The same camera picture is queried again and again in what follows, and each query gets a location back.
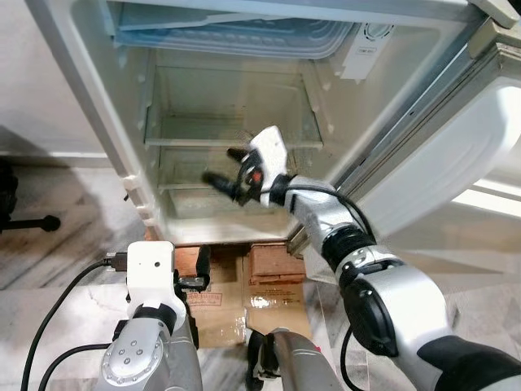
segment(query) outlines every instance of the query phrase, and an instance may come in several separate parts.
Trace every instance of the black cable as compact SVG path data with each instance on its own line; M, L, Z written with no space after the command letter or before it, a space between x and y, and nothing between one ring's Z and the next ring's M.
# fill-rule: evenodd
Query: black cable
M76 348L72 348L65 353L61 354L56 360L52 362L51 365L47 368L46 373L42 377L42 381L40 382L40 386L38 387L38 391L46 391L47 383L49 382L50 376L52 372L56 369L56 367L67 357L72 356L73 354L86 352L87 350L101 350L108 349L111 344L96 344L96 345L83 345L77 346Z
M352 389L352 391L363 391L362 389L359 389L356 385L352 383L351 379L349 379L348 371L345 367L345 356L348 352L348 343L349 338L351 338L351 335L352 328L351 326L349 326L348 332L345 333L344 342L342 342L342 349L340 350L340 372L342 372L342 379L344 379L345 384L347 384L348 387Z
M65 288L62 295L55 302L55 304L50 309L47 316L43 319L42 324L38 328L36 335L34 336L33 342L31 343L31 347L29 348L29 353L27 354L27 360L25 361L24 375L22 376L22 385L20 387L21 391L27 391L29 384L29 375L31 373L31 366L33 365L34 354L36 353L36 348L38 346L38 342L42 338L42 334L47 327L47 324L50 322L50 319L56 313L58 308L61 306L63 301L67 298L67 295L72 291L72 289L83 279L86 275L88 275L92 270L98 269L99 267L109 266L111 264L110 260L104 259L103 261L99 261L94 263L93 265L87 266L76 278Z
M344 204L344 206L346 206L346 208L351 208L357 213L358 217L361 219L361 223L359 221L357 221L358 225L361 226L361 228L366 231L366 234L376 243L376 238L374 237L374 232L373 232L371 225L369 224L369 220L367 220L367 217L365 216L365 214L360 210L360 208L358 208L356 206L356 204L354 202L352 202L345 195L341 195L340 193L338 193L337 190L323 189L321 187L309 186L309 185L290 185L290 186L286 187L285 191L289 191L289 190L316 191L319 193L324 193L324 194L328 194L330 196L336 197L337 200L339 200L342 204ZM266 194L266 193L270 193L270 192L271 192L271 189L263 190L260 193Z

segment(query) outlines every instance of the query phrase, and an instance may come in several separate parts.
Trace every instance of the robotic arm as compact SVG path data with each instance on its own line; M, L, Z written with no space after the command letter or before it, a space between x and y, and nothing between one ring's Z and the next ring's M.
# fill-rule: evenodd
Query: robotic arm
M214 173L204 179L241 205L251 199L280 205L304 225L312 246L335 272L361 345L389 357L420 391L521 389L521 362L455 336L438 287L377 245L355 205L327 183L287 175L286 148L276 126L258 134L249 150L228 153L241 164L237 179ZM311 359L313 344L296 334L276 331L258 345L258 357L250 357L249 389L261 389L260 380L279 375L285 389L341 389L331 369L323 367L325 360Z

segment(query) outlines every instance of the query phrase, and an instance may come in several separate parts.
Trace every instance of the wall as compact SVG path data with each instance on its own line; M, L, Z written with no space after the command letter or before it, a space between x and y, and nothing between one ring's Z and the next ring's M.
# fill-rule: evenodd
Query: wall
M0 91L0 155L103 153L22 0L0 2Z

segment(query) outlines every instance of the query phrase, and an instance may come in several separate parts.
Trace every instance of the floor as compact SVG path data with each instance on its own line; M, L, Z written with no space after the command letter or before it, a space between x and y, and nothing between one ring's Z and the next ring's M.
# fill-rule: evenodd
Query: floor
M16 168L20 180L14 219L54 214L62 226L5 231L0 235L0 391L19 389L28 346L45 313L63 286L107 251L126 250L140 240L144 226L112 169ZM495 275L433 276L446 296L456 333L521 358L521 283ZM93 272L73 291L42 338L30 389L49 363L76 345L103 343L125 317L125 276ZM339 373L339 351L347 330L343 302L336 286L304 284L313 342ZM201 349L204 389L244 390L246 347ZM48 389L87 390L95 385L100 352L87 352L64 362ZM355 340L349 345L348 372L362 389L409 390L410 382L386 358L368 354ZM268 389L282 389L280 383Z

